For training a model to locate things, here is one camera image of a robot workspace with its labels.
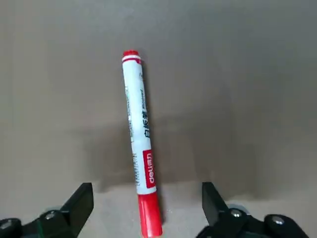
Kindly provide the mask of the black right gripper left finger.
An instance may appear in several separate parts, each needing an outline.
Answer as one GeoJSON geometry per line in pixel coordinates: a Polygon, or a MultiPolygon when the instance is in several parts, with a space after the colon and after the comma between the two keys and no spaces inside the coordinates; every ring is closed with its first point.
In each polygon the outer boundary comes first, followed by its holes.
{"type": "Polygon", "coordinates": [[[33,221],[22,224],[18,218],[0,221],[2,238],[76,238],[94,208],[93,186],[82,183],[59,208],[42,213],[33,221]]]}

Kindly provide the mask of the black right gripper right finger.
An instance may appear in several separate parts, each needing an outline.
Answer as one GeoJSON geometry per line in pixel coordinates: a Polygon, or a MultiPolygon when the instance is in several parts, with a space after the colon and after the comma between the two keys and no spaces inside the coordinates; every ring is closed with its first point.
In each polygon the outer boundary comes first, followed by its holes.
{"type": "Polygon", "coordinates": [[[230,208],[212,182],[202,183],[202,209],[208,225],[199,238],[307,238],[291,218],[268,214],[260,221],[240,208],[230,208]]]}

